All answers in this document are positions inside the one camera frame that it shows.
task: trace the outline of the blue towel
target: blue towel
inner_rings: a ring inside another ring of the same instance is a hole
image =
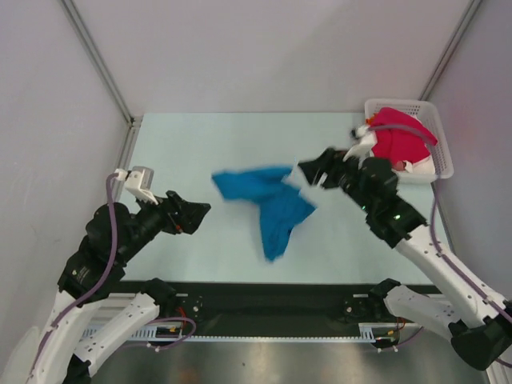
[[[263,252],[271,262],[284,254],[292,229],[315,210],[300,196],[299,188],[282,182],[291,171],[291,166],[273,166],[212,175],[225,200],[248,200],[259,205]]]

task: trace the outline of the white wall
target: white wall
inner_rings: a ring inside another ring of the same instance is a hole
[[[484,2],[435,89],[454,161],[442,205],[462,260],[512,298],[512,2]]]
[[[468,0],[77,0],[134,114],[417,98]]]
[[[57,1],[0,13],[0,373],[42,325],[126,126]]]

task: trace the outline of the white cable tray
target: white cable tray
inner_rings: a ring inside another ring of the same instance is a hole
[[[144,326],[127,341],[129,342],[172,342],[176,338],[157,338],[157,328],[161,325]],[[102,325],[90,325],[83,333],[82,338],[88,338],[102,328]],[[371,326],[360,326],[360,336],[333,337],[333,338],[260,338],[260,337],[231,337],[231,336],[193,336],[191,342],[375,342]]]

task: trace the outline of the red cloth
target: red cloth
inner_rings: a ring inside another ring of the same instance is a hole
[[[411,126],[427,136],[431,140],[431,144],[438,144],[436,137],[433,136],[423,124],[399,110],[389,107],[382,108],[378,114],[374,116],[370,127],[384,126],[387,124]],[[372,148],[374,156],[376,158],[387,158],[391,161],[392,165],[403,161],[415,164],[430,156],[430,152],[425,147],[423,139],[415,134],[404,130],[391,129],[376,131],[375,135],[377,136],[377,144]]]

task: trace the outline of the gray floor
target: gray floor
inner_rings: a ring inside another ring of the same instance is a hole
[[[488,384],[450,344],[429,333],[398,353],[333,343],[188,342],[155,354],[121,350],[93,384]]]

